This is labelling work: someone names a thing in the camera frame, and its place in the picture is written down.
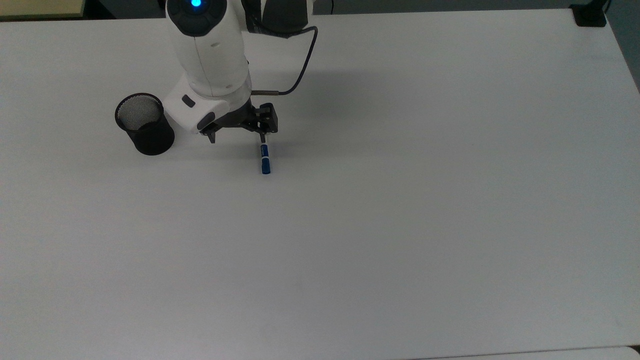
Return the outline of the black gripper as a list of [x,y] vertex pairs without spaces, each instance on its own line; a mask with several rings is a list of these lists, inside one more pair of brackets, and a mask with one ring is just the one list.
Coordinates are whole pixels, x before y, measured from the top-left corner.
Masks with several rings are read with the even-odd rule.
[[279,119],[274,105],[270,102],[255,107],[249,99],[242,107],[228,112],[216,125],[206,126],[202,135],[208,137],[211,144],[217,142],[218,126],[222,128],[242,128],[249,132],[259,133],[260,146],[268,146],[268,133],[278,133]]

